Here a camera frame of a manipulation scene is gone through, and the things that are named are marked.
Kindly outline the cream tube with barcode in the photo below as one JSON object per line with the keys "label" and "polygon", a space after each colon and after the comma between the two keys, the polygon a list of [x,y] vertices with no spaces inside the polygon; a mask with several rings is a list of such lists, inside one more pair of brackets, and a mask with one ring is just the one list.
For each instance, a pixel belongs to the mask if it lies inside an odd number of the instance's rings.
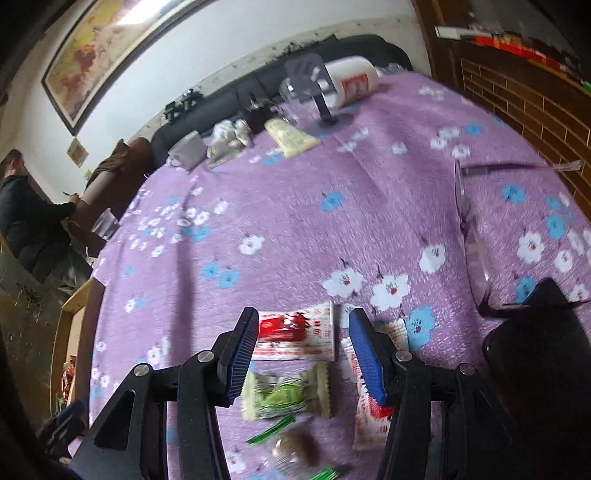
{"label": "cream tube with barcode", "polygon": [[321,144],[317,137],[298,130],[284,120],[267,120],[264,128],[287,159],[304,154]]}

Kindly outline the white ceramic mug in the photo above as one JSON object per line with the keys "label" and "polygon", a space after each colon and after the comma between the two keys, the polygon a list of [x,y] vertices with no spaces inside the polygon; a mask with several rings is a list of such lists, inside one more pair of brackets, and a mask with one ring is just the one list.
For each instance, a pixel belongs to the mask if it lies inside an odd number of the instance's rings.
{"label": "white ceramic mug", "polygon": [[207,156],[207,145],[198,131],[191,131],[177,141],[169,150],[167,163],[191,171]]}

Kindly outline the brown round candy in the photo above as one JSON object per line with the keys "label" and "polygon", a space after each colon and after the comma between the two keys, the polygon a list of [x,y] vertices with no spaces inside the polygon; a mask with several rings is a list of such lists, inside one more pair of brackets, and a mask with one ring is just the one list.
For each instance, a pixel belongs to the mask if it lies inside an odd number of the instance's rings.
{"label": "brown round candy", "polygon": [[277,467],[304,468],[320,464],[318,442],[308,431],[298,428],[280,433],[270,443]]}

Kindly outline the cardboard tray box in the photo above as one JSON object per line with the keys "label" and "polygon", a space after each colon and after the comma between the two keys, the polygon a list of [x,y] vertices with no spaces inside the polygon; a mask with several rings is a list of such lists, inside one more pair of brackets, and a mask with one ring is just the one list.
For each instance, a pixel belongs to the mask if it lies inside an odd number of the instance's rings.
{"label": "cardboard tray box", "polygon": [[105,286],[89,278],[62,306],[54,336],[50,367],[51,413],[58,410],[63,365],[76,357],[69,400],[89,406],[92,357]]}

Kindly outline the purple floral tablecloth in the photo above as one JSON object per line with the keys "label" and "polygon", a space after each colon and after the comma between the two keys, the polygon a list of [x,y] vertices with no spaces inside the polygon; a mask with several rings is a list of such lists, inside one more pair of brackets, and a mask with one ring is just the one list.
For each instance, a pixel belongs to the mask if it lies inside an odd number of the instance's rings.
{"label": "purple floral tablecloth", "polygon": [[590,225],[562,179],[507,120],[417,73],[385,80],[353,123],[287,159],[260,134],[216,169],[163,166],[102,250],[92,357],[96,418],[138,363],[176,366],[211,347],[245,307],[331,302],[403,321],[427,364],[485,364],[493,323],[470,291],[456,164],[518,162],[466,181],[495,304],[543,278],[590,295]]}

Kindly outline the white red snack packet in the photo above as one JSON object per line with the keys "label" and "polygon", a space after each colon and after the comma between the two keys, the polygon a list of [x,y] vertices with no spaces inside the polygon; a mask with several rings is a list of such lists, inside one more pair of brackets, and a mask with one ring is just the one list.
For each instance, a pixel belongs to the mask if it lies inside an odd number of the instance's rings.
{"label": "white red snack packet", "polygon": [[334,361],[335,320],[332,303],[294,311],[259,313],[256,361]]}

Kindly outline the white cloth bundle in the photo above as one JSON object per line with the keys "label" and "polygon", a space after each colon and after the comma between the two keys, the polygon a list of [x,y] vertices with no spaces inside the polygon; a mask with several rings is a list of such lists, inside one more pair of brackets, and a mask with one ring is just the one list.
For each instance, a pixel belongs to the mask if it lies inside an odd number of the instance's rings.
{"label": "white cloth bundle", "polygon": [[211,144],[207,147],[206,166],[214,169],[235,158],[246,148],[252,147],[252,130],[243,119],[235,122],[223,120],[212,132]]}

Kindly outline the white bowl container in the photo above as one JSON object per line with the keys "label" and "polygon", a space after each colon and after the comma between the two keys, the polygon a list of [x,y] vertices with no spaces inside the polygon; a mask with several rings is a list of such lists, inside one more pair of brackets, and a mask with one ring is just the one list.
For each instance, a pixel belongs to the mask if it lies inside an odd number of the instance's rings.
{"label": "white bowl container", "polygon": [[342,58],[325,66],[335,86],[335,92],[325,94],[329,110],[338,110],[372,95],[380,84],[376,67],[362,56]]}

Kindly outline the standing person in black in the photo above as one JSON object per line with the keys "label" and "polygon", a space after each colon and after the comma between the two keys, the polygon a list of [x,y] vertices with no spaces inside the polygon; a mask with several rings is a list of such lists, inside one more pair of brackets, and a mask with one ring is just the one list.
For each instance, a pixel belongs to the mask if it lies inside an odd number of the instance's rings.
{"label": "standing person in black", "polygon": [[92,268],[74,249],[63,226],[76,211],[79,196],[54,204],[29,183],[22,153],[10,150],[1,162],[1,235],[21,266],[38,282],[50,281],[68,294],[91,276]]}

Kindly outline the clear plastic water cup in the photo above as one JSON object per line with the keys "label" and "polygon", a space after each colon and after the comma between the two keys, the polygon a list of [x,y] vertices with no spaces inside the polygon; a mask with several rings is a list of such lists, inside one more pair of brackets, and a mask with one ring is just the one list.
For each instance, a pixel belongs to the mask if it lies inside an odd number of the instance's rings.
{"label": "clear plastic water cup", "polygon": [[97,218],[91,232],[104,241],[109,241],[120,227],[120,223],[110,208],[105,209]]}

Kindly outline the framed wall painting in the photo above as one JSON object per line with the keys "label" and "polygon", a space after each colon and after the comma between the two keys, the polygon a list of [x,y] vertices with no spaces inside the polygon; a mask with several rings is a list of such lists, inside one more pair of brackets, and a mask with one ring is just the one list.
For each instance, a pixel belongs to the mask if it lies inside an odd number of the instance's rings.
{"label": "framed wall painting", "polygon": [[93,1],[56,50],[42,86],[59,118],[77,135],[128,64],[204,1]]}

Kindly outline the green white candy packet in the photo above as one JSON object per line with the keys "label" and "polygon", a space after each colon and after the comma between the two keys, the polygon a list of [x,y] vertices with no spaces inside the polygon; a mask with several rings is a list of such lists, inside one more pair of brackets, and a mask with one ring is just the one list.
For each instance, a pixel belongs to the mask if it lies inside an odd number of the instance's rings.
{"label": "green white candy packet", "polygon": [[242,419],[256,421],[307,413],[332,417],[327,362],[317,362],[293,376],[249,371],[242,387]]}

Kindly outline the black leather sofa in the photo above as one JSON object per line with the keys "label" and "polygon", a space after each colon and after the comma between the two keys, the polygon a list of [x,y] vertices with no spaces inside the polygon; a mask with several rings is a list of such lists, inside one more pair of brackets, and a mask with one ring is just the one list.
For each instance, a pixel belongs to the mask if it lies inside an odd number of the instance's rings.
{"label": "black leather sofa", "polygon": [[301,47],[291,44],[276,59],[224,86],[216,87],[211,94],[204,95],[191,89],[179,100],[167,104],[163,113],[166,123],[151,139],[154,167],[161,167],[168,158],[168,151],[188,133],[211,134],[218,122],[235,120],[245,114],[253,100],[279,100],[280,83],[287,78],[284,62],[308,53],[320,55],[325,63],[362,56],[376,67],[399,64],[407,71],[413,69],[410,57],[402,48],[374,34],[342,39],[331,35]]}

